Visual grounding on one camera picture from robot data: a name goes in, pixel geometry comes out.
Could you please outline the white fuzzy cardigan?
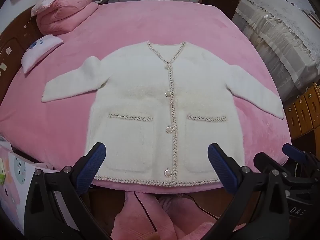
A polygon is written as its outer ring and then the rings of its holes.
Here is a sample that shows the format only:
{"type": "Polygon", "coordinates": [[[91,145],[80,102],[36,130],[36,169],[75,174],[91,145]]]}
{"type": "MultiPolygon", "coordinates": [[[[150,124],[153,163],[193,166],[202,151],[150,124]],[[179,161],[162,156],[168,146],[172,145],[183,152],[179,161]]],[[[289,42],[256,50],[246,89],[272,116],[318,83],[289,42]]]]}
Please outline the white fuzzy cardigan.
{"type": "Polygon", "coordinates": [[[97,142],[106,157],[97,180],[165,187],[215,183],[207,150],[217,143],[245,162],[242,128],[234,98],[278,119],[279,96],[239,66],[182,42],[142,42],[103,59],[87,58],[50,80],[43,102],[96,91],[86,149],[97,142]]]}

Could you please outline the yellow wooden drawer cabinet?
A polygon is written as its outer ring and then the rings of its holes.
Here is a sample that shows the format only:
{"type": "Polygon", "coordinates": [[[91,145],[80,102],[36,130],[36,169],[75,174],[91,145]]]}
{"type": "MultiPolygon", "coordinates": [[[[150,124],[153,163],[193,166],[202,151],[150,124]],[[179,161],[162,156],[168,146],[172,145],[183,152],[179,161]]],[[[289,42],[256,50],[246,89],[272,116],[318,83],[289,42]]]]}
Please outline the yellow wooden drawer cabinet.
{"type": "Polygon", "coordinates": [[[319,86],[313,83],[305,93],[285,107],[285,114],[291,139],[319,127],[319,86]]]}

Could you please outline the colourful printed box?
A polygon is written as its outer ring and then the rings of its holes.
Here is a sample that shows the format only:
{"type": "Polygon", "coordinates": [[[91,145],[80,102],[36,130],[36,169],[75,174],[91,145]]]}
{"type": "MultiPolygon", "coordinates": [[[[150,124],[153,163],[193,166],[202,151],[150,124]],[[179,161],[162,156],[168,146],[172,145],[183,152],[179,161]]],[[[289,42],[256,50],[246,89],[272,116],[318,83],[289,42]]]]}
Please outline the colourful printed box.
{"type": "Polygon", "coordinates": [[[1,137],[1,209],[22,235],[25,206],[35,171],[57,172],[49,163],[36,164],[15,153],[11,143],[1,137]]]}

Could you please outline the pink fleece trousers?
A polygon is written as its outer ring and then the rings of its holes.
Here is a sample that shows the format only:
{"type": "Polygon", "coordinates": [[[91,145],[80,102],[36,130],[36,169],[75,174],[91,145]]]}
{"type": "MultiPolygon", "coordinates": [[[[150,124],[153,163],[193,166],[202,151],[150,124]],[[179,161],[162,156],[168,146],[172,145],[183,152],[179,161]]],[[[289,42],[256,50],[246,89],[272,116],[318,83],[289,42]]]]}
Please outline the pink fleece trousers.
{"type": "Polygon", "coordinates": [[[125,192],[125,202],[114,220],[112,239],[201,239],[216,223],[187,196],[125,192]]]}

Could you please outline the beige lace-covered furniture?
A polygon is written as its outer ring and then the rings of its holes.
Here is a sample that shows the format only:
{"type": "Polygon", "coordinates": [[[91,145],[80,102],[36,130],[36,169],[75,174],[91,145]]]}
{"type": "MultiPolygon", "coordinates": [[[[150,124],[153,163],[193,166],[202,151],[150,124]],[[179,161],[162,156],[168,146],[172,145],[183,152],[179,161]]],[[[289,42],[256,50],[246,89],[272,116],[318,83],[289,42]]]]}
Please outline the beige lace-covered furniture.
{"type": "Polygon", "coordinates": [[[319,80],[319,27],[286,0],[242,0],[232,19],[287,101],[319,80]]]}

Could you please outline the small white printed pillow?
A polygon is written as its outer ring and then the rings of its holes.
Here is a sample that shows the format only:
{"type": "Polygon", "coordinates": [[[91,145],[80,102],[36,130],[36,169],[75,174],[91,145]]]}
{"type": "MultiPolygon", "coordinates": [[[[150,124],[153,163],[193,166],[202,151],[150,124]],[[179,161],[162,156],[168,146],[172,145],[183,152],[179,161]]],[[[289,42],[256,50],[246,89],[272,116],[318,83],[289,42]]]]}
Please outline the small white printed pillow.
{"type": "Polygon", "coordinates": [[[24,75],[28,74],[41,60],[63,44],[63,40],[53,35],[46,35],[33,42],[21,59],[24,75]]]}

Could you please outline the brown wooden headboard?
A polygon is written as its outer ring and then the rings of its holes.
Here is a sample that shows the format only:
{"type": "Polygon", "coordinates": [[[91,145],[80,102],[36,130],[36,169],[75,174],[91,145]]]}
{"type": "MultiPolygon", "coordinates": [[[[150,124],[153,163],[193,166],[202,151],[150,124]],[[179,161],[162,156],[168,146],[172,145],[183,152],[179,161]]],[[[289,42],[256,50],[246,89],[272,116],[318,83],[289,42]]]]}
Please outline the brown wooden headboard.
{"type": "Polygon", "coordinates": [[[31,8],[19,14],[1,33],[1,100],[22,66],[23,54],[41,37],[36,17],[31,16],[31,8]]]}

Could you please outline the folded pink quilt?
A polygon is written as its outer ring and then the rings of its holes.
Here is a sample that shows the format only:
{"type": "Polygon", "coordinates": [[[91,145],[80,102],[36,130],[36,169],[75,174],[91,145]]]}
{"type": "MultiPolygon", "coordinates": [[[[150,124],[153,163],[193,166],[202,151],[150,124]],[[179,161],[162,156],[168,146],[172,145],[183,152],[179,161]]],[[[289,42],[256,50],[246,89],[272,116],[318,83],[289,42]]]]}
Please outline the folded pink quilt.
{"type": "Polygon", "coordinates": [[[93,0],[56,0],[37,15],[36,23],[43,35],[62,35],[73,31],[97,8],[93,0]]]}

